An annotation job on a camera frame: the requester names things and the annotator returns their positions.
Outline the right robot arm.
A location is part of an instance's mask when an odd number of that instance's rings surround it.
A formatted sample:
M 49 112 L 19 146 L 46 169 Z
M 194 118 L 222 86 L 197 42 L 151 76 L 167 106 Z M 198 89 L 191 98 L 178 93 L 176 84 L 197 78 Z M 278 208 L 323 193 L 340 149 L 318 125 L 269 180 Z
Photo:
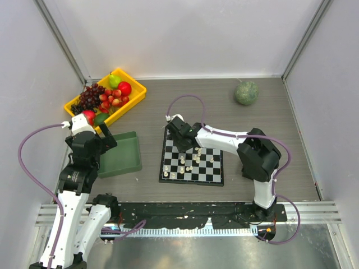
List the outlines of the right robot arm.
M 253 212 L 266 221 L 274 215 L 277 198 L 274 194 L 275 173 L 281 153 L 258 128 L 250 132 L 230 132 L 211 126 L 186 123 L 182 116 L 166 116 L 167 129 L 180 152 L 194 147 L 218 149 L 239 156 L 242 176 L 254 183 Z

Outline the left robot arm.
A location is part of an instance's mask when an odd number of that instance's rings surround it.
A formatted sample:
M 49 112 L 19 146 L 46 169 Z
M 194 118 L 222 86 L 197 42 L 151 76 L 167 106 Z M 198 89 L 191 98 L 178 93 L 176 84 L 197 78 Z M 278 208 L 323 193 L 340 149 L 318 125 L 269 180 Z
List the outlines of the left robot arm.
M 99 194 L 93 199 L 83 226 L 79 225 L 92 185 L 98 177 L 100 157 L 117 146 L 106 124 L 99 127 L 104 137 L 100 137 L 87 121 L 70 122 L 72 135 L 65 141 L 72 153 L 59 175 L 55 220 L 43 255 L 30 268 L 86 268 L 89 253 L 102 227 L 119 219 L 117 198 L 108 193 Z

